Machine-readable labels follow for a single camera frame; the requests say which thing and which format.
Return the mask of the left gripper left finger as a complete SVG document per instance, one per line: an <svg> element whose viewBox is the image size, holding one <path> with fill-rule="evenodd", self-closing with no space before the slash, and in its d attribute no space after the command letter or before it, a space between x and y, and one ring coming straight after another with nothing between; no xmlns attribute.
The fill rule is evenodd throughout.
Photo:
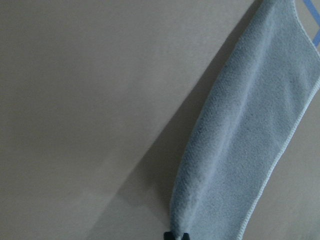
<svg viewBox="0 0 320 240"><path fill-rule="evenodd" d="M167 231L163 233L164 240L176 240L175 235L171 231Z"/></svg>

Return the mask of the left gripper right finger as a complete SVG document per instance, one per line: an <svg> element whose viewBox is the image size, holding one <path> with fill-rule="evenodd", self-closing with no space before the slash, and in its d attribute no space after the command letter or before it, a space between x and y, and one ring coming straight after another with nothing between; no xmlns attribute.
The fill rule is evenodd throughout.
<svg viewBox="0 0 320 240"><path fill-rule="evenodd" d="M184 233L181 237L181 240L190 240L190 235L188 233Z"/></svg>

